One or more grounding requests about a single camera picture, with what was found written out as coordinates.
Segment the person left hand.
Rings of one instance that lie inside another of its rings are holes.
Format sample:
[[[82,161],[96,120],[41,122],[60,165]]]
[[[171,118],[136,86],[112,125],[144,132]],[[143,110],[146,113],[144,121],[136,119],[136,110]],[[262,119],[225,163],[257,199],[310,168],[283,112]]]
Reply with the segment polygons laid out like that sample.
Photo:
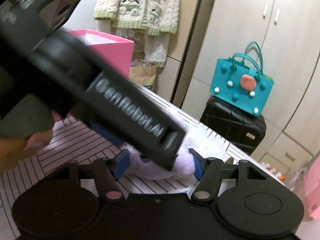
[[[26,139],[1,138],[1,174],[13,169],[19,161],[36,155],[51,142],[51,129],[37,132]]]

